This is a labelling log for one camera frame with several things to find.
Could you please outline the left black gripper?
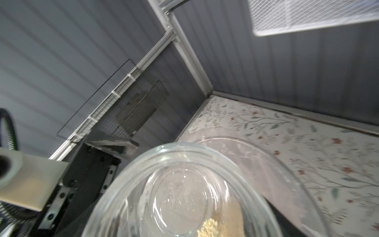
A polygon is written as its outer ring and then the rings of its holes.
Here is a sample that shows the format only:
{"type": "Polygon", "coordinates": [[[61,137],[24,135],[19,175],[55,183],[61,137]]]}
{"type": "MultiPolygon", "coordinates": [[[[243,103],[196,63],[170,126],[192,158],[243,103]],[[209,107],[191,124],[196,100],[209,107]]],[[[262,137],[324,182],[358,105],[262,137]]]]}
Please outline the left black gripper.
{"type": "Polygon", "coordinates": [[[118,166],[128,161],[139,144],[92,130],[73,151],[30,237],[80,237],[98,200],[115,178],[118,166]]]}

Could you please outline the oatmeal glass jar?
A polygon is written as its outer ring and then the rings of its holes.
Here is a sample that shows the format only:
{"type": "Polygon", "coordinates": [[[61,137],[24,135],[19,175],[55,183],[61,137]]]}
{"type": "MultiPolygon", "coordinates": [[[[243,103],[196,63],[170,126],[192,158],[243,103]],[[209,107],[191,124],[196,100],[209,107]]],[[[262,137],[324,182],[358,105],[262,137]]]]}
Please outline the oatmeal glass jar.
{"type": "Polygon", "coordinates": [[[220,152],[170,143],[133,160],[96,204],[84,237],[281,237],[267,201],[220,152]]]}

